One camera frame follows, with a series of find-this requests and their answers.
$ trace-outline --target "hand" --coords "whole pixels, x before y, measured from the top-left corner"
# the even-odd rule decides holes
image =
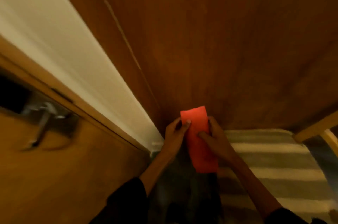
[[[232,162],[234,158],[237,157],[237,153],[228,141],[223,129],[212,116],[209,116],[209,125],[212,136],[204,131],[199,132],[198,136],[208,144],[216,156],[224,159],[228,163]]]
[[[171,158],[171,160],[174,160],[175,156],[179,152],[184,134],[191,124],[191,120],[187,120],[187,122],[182,125],[179,130],[176,130],[176,127],[180,121],[181,118],[179,117],[167,126],[164,144],[161,149],[161,153]]]

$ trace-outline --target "black sleeve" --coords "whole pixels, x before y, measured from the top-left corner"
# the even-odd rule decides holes
[[[146,223],[148,199],[143,183],[133,178],[124,183],[107,199],[107,205],[90,224]]]
[[[294,224],[307,224],[305,220],[303,220],[301,217],[294,214],[292,211],[285,209],[285,208],[279,208],[272,212],[264,221],[265,224],[288,224],[288,223],[294,223]],[[312,224],[325,224],[325,221],[322,221],[320,219],[312,219]]]

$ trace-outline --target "red paper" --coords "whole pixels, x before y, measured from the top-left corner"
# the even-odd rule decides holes
[[[212,173],[218,171],[217,157],[211,152],[204,140],[197,134],[205,131],[209,134],[209,119],[204,106],[181,111],[182,124],[191,120],[190,128],[186,133],[186,143],[192,165],[198,173]]]

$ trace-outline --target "white wall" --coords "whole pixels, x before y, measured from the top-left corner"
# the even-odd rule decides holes
[[[69,0],[0,0],[0,34],[149,150],[163,141]]]

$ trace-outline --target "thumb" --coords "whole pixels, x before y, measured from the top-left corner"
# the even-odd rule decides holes
[[[182,135],[184,135],[186,131],[189,129],[190,124],[191,120],[187,120],[186,123],[182,125],[182,127],[180,128],[180,133],[182,133]]]
[[[206,133],[205,131],[201,131],[197,134],[197,136],[199,136],[201,139],[203,139],[209,146],[211,146],[211,144],[214,143],[214,138],[212,136],[210,136],[208,133]]]

